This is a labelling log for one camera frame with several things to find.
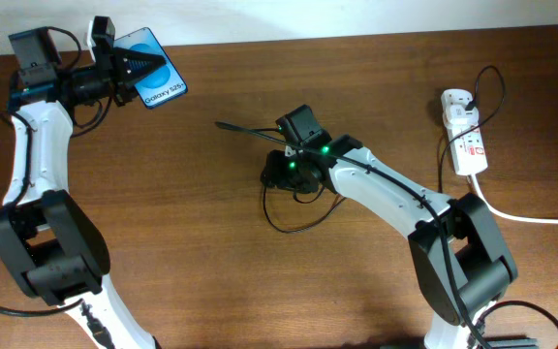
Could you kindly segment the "blue Samsung smartphone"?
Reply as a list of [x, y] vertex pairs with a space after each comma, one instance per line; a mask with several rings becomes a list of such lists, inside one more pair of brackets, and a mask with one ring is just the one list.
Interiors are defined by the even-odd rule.
[[148, 27], [116, 39], [114, 45], [164, 58], [165, 63], [161, 67], [135, 83], [135, 89], [148, 109], [155, 109], [188, 92], [185, 80]]

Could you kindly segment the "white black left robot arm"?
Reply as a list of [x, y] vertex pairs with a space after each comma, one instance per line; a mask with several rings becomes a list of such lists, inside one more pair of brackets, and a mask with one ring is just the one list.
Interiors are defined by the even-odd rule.
[[0, 208], [0, 259], [20, 290], [40, 298], [43, 317], [66, 313], [99, 348], [156, 348], [111, 281], [105, 239], [74, 201], [68, 147], [74, 108], [101, 99], [122, 106], [134, 85], [166, 64], [159, 54], [94, 48], [91, 66], [11, 80], [7, 112], [15, 129], [13, 177]]

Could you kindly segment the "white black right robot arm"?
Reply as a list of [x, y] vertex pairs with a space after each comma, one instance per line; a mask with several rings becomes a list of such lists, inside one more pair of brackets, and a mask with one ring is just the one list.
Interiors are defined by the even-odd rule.
[[418, 185], [348, 135], [271, 151], [261, 181], [301, 194], [324, 187], [374, 212], [409, 243], [420, 291], [434, 311], [424, 347], [490, 347], [482, 318], [515, 281], [517, 267], [478, 196], [455, 200]]

